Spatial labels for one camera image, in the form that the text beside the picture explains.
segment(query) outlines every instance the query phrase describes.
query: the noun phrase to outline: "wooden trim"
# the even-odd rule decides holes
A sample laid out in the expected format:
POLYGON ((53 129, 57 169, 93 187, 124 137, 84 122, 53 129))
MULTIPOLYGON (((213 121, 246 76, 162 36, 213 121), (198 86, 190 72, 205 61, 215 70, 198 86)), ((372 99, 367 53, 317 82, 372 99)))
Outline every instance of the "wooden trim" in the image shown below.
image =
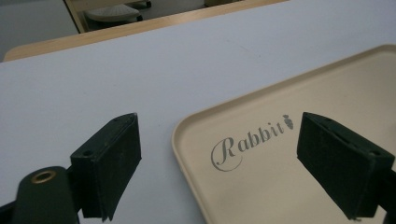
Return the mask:
POLYGON ((267 6, 270 4, 285 1, 287 0, 246 0, 222 6, 208 7, 172 16, 161 17, 153 20, 116 26, 85 34, 71 35, 30 45, 19 46, 7 52, 4 61, 7 62, 21 58, 32 57, 35 55, 50 53, 62 49, 71 49, 117 37, 135 35, 146 31, 160 29, 163 27, 177 25, 189 21, 197 21, 204 18, 224 15, 253 7, 267 6))

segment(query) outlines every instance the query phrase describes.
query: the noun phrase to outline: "wooden furniture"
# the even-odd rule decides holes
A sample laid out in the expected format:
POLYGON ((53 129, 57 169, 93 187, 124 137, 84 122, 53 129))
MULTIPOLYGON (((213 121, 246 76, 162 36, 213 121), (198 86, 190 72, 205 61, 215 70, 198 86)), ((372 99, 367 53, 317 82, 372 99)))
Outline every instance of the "wooden furniture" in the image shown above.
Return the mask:
POLYGON ((105 30, 88 32, 80 35, 71 35, 30 45, 19 46, 15 49, 10 50, 6 54, 4 61, 6 62, 21 58, 32 57, 35 55, 50 53, 62 49, 71 49, 121 36, 135 35, 167 26, 177 25, 189 21, 197 21, 209 17, 232 13, 239 10, 262 7, 284 1, 286 0, 246 0, 218 7, 208 7, 172 16, 161 17, 149 21, 141 21, 137 23, 112 27, 105 30))
POLYGON ((142 1, 145 1, 147 6, 151 7, 149 0, 64 0, 80 33, 85 33, 88 31, 88 24, 85 20, 84 11, 100 7, 111 7, 119 4, 142 1))

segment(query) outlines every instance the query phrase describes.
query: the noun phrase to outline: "floor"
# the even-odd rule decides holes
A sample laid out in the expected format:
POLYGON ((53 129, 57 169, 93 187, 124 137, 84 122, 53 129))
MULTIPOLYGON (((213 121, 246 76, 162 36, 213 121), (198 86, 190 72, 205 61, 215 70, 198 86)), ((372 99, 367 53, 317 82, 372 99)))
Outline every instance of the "floor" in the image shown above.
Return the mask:
MULTIPOLYGON (((144 2, 128 4, 128 6, 139 10, 144 21, 205 7, 204 0, 150 0, 150 2, 151 7, 149 8, 144 2)), ((98 30, 129 22, 136 22, 136 20, 111 23, 88 21, 88 24, 91 30, 98 30)))

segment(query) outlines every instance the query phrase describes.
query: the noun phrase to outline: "tray rim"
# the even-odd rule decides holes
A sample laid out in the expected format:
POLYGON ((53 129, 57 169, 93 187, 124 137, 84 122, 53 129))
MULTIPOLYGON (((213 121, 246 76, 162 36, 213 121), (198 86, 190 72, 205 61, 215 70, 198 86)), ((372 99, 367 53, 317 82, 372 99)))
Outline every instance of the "tray rim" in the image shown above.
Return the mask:
POLYGON ((195 186, 193 185, 191 176, 189 175, 190 172, 187 170, 184 161, 181 159, 181 156, 179 155, 179 152, 178 152, 179 149, 177 148, 177 143, 176 143, 178 134, 183 132, 186 124, 188 124, 191 119, 195 120, 200 117, 205 117, 206 114, 212 114, 213 112, 216 112, 217 110, 224 110, 224 107, 233 106, 234 104, 237 104, 238 102, 243 101, 246 98, 251 98, 251 96, 254 94, 263 95, 268 92, 275 91, 276 89, 282 88, 282 86, 287 86, 290 83, 294 82, 295 80, 307 79, 307 78, 315 76, 316 74, 320 74, 321 72, 324 72, 326 70, 331 70, 331 69, 339 67, 343 64, 351 63, 353 61, 357 61, 358 59, 361 59, 361 58, 364 58, 364 57, 367 57, 367 56, 370 56, 372 54, 376 54, 379 52, 384 52, 384 51, 396 52, 396 45, 384 44, 384 45, 379 45, 377 47, 361 51, 359 53, 345 57, 343 59, 336 60, 332 63, 327 63, 323 66, 320 66, 320 67, 317 67, 317 68, 314 68, 311 70, 307 70, 306 72, 302 72, 299 75, 280 80, 276 83, 270 84, 268 86, 264 86, 260 89, 254 90, 254 91, 250 91, 243 95, 233 97, 230 100, 226 100, 226 101, 220 102, 218 104, 209 106, 207 108, 203 108, 202 110, 200 110, 198 112, 191 113, 188 116, 184 117, 177 124, 177 126, 175 127, 175 129, 172 132, 172 149, 175 154, 175 157, 177 158, 177 163, 180 166, 180 170, 183 173, 184 177, 186 178, 187 183, 192 191, 192 194, 194 195, 194 198, 195 198, 196 202, 198 202, 201 212, 204 215, 205 221, 207 223, 213 223, 213 220, 212 220, 211 216, 209 215, 207 208, 204 206, 204 202, 199 197, 199 195, 198 195, 199 193, 198 193, 197 189, 195 188, 195 186))

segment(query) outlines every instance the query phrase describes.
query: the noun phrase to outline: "white wall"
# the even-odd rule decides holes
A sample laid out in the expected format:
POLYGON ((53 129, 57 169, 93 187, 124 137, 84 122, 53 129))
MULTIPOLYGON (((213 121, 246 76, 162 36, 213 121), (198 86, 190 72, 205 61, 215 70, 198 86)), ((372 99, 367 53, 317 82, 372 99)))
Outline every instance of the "white wall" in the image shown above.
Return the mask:
POLYGON ((63 0, 0 0, 0 62, 17 46, 76 34, 63 0))

